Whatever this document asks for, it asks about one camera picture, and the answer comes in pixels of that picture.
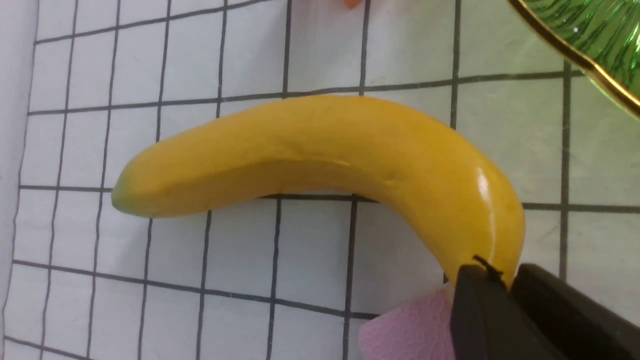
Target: fake banana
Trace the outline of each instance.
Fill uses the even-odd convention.
[[[452,281],[479,255],[511,284],[524,239],[513,187],[458,133],[390,101],[300,97],[213,120],[138,154],[112,199],[124,213],[161,218],[320,189],[390,206]]]

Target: grid paper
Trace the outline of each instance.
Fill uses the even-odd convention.
[[[168,220],[110,206],[144,147],[313,94],[448,122],[524,201],[523,261],[640,323],[640,126],[506,2],[40,0],[5,359],[360,359],[360,325],[442,282],[385,206],[335,192]]]

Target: pink foam pad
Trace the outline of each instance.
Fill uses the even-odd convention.
[[[381,315],[360,328],[365,360],[454,360],[445,290]]]

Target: banana peel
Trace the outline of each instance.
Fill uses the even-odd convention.
[[[111,198],[164,218],[325,189],[390,206],[452,281],[480,256],[511,284],[525,222],[506,176],[454,130],[386,100],[299,97],[210,121],[135,156]]]

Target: green glass dish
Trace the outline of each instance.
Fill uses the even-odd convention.
[[[542,38],[640,118],[639,0],[508,0]]]

